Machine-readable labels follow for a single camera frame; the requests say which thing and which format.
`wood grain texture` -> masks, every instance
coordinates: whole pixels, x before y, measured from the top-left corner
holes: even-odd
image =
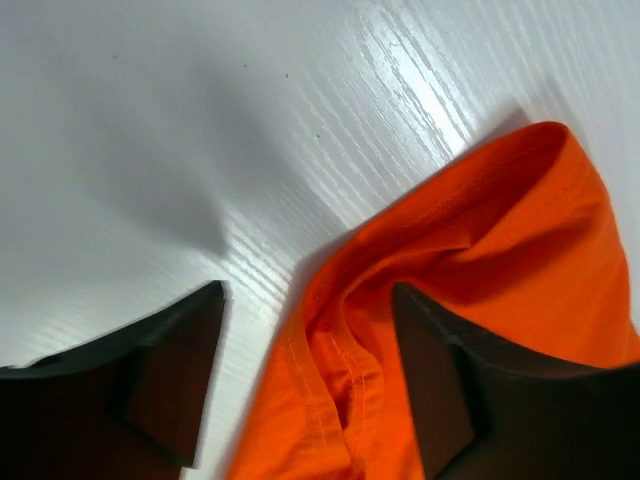
[[[228,280],[186,474],[219,477],[313,264],[525,118],[578,133],[638,276],[639,24],[635,0],[0,4],[0,364]]]

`orange cloth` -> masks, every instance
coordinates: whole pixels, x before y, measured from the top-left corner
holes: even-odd
[[[468,155],[361,228],[283,327],[232,479],[418,479],[391,318],[394,283],[539,352],[640,359],[608,195],[567,127]]]

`black object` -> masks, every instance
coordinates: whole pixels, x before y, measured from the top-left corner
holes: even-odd
[[[0,368],[3,479],[178,479],[193,466],[224,292],[27,368]]]
[[[406,284],[393,312],[426,478],[640,479],[640,363],[543,355]]]

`stitched seam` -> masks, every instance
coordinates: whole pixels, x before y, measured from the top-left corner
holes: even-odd
[[[305,389],[305,403],[307,405],[311,404],[311,406],[313,407],[314,411],[315,411],[315,417],[316,420],[318,421],[318,426],[320,427],[320,434],[322,435],[322,443],[324,445],[327,444],[327,439],[324,435],[324,427],[322,425],[322,417],[320,416],[320,410],[318,408],[318,404],[313,400],[313,396],[311,395],[311,388],[309,388],[309,383],[307,382],[307,379],[304,375],[302,375],[302,372],[300,370],[300,365],[298,363],[298,360],[296,359],[296,354],[293,351],[293,345],[291,344],[291,336],[287,335],[287,343],[289,344],[289,351],[291,352],[291,358],[293,360],[293,363],[295,365],[295,370],[298,373],[298,377],[302,378],[302,383],[304,384],[304,389]]]
[[[535,212],[531,213],[531,215],[527,217],[527,220],[521,223],[517,229],[513,230],[511,232],[511,235],[507,237],[509,241],[513,240],[514,237],[519,235],[522,232],[522,230],[526,226],[528,226],[528,223],[531,220],[534,220],[535,218],[539,217],[540,214],[543,213],[543,211],[549,211],[549,206],[551,204],[557,202],[556,205],[554,205],[554,207],[551,208],[551,211],[557,212],[559,208],[564,206],[570,198],[575,198],[576,196],[578,196],[578,194],[581,193],[582,190],[584,189],[584,186],[588,178],[588,173],[589,173],[589,170],[586,169],[584,163],[579,163],[574,165],[573,168],[571,169],[571,172],[569,173],[569,176],[572,178],[571,181],[567,183],[558,193],[556,193],[556,195],[554,195],[553,198],[548,199],[543,205],[538,207]],[[573,190],[572,195],[567,196],[567,191],[573,188],[577,184],[579,184],[579,187]]]
[[[444,200],[435,200],[434,203],[432,203],[429,208],[427,208],[426,210],[424,210],[421,213],[419,213],[418,215],[416,215],[412,220],[407,222],[405,225],[401,226],[401,228],[408,230],[410,227],[418,225],[426,217],[432,216],[433,214],[445,209],[447,206],[449,206],[454,201],[458,200],[460,197],[465,196],[469,191],[473,191],[473,190],[479,189],[482,186],[486,185],[491,180],[493,180],[493,178],[496,176],[497,173],[504,174],[505,173],[504,169],[501,169],[499,172],[497,172],[498,168],[501,167],[503,164],[505,164],[507,162],[517,161],[518,159],[520,159],[522,157],[530,155],[532,152],[542,152],[543,150],[545,150],[548,147],[555,147],[555,146],[557,146],[556,143],[549,143],[549,144],[539,145],[539,146],[533,147],[531,149],[528,149],[528,150],[526,150],[524,152],[520,152],[517,155],[505,158],[505,159],[503,159],[503,160],[501,160],[499,162],[496,162],[496,163],[492,164],[491,167],[489,167],[488,169],[482,171],[479,175],[475,176],[470,182],[465,183],[461,188],[457,189],[449,197],[445,198]],[[517,169],[519,167],[520,167],[520,165],[513,165],[512,167],[510,167],[506,171],[511,171],[511,170]],[[395,247],[392,245],[389,248],[387,248],[386,251],[389,251],[389,250],[391,250],[393,248],[395,248]]]
[[[351,377],[350,378],[351,387],[353,389],[354,394],[356,393],[355,376],[353,375],[353,370],[349,366],[349,360],[348,360],[347,356],[351,359],[351,362],[353,362],[353,365],[356,368],[356,370],[358,371],[358,375],[360,376],[361,392],[360,392],[360,402],[358,402],[359,411],[358,410],[355,411],[357,422],[358,422],[358,435],[356,436],[356,441],[354,443],[353,452],[352,452],[352,456],[355,456],[356,451],[358,449],[358,446],[360,445],[360,438],[362,437],[362,424],[364,423],[363,422],[363,420],[364,420],[364,407],[365,407],[364,399],[365,399],[365,393],[366,393],[366,384],[365,384],[365,380],[364,380],[364,375],[362,374],[362,369],[358,365],[358,362],[356,361],[356,359],[353,357],[353,355],[351,353],[346,352],[344,349],[342,349],[340,347],[340,345],[336,341],[333,329],[331,330],[330,333],[331,333],[331,341],[333,343],[334,348],[336,349],[336,352],[338,352],[338,355],[340,355],[340,357],[342,358],[342,361],[344,362],[344,364],[347,366],[347,369],[349,370],[349,376]]]

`orange fabric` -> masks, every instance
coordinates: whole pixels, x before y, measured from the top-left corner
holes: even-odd
[[[549,355],[640,359],[605,187],[565,126],[532,125],[445,169],[322,267],[275,343],[229,478],[423,478],[398,281]]]

